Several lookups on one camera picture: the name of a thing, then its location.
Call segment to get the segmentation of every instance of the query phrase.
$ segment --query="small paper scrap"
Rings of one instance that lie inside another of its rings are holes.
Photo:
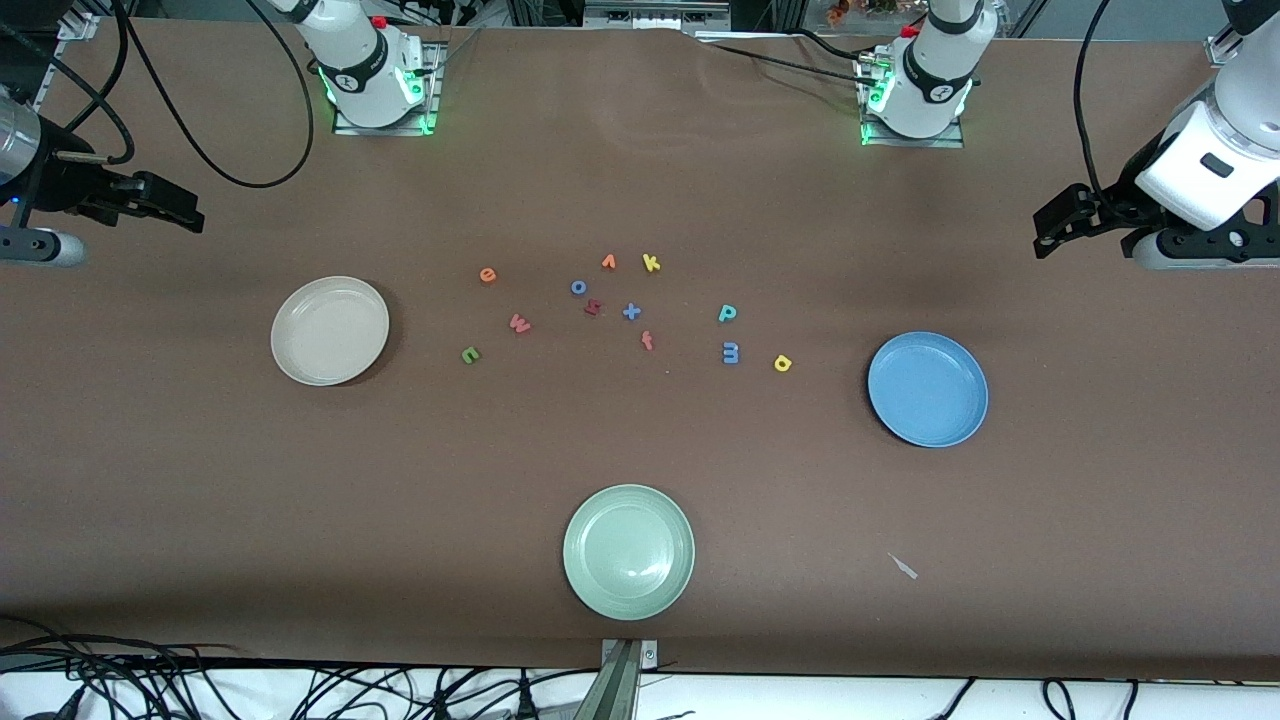
[[[893,555],[892,552],[890,552],[888,556],[893,559],[893,562],[897,564],[897,569],[901,570],[902,573],[905,573],[908,578],[911,578],[914,580],[914,579],[916,579],[916,578],[920,577],[919,573],[916,573],[915,570],[911,570],[910,565],[908,565],[906,562],[902,562],[901,560],[899,560],[897,556]]]

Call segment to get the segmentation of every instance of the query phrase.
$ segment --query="green plate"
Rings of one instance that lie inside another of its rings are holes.
[[[588,607],[614,620],[653,618],[694,574],[694,530],[666,495],[613,486],[577,509],[564,533],[564,574]]]

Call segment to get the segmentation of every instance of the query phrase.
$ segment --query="beige plate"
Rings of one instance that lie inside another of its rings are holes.
[[[335,275],[289,296],[271,324],[271,355],[285,375],[308,386],[344,383],[387,346],[390,315],[369,283]]]

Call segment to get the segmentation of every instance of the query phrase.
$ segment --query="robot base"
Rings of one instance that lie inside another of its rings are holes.
[[[878,85],[858,86],[858,111],[861,118],[863,145],[892,145],[895,147],[942,147],[957,150],[964,147],[964,132],[960,128],[960,118],[951,120],[947,129],[933,137],[915,138],[901,136],[884,124],[872,113],[869,104],[872,96],[882,91],[882,85],[887,85],[887,76],[892,68],[893,50],[888,45],[877,46],[872,53],[864,53],[861,58],[854,60],[854,76],[874,79]]]
[[[398,122],[380,128],[367,128],[334,111],[334,135],[361,135],[374,137],[420,137],[435,133],[436,115],[440,113],[440,94],[444,91],[444,63],[448,42],[422,42],[421,68],[429,70],[417,82],[422,83],[422,102]]]

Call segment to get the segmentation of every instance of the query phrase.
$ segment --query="plate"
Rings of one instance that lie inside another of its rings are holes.
[[[614,620],[653,618],[694,574],[694,530],[673,500],[613,486],[577,509],[564,533],[564,574],[588,607]]]
[[[969,439],[987,418],[987,378],[959,342],[914,332],[886,342],[867,374],[872,407],[893,434],[922,447]]]
[[[344,383],[387,346],[390,315],[369,283],[335,275],[297,290],[271,323],[271,355],[285,375],[308,386]]]

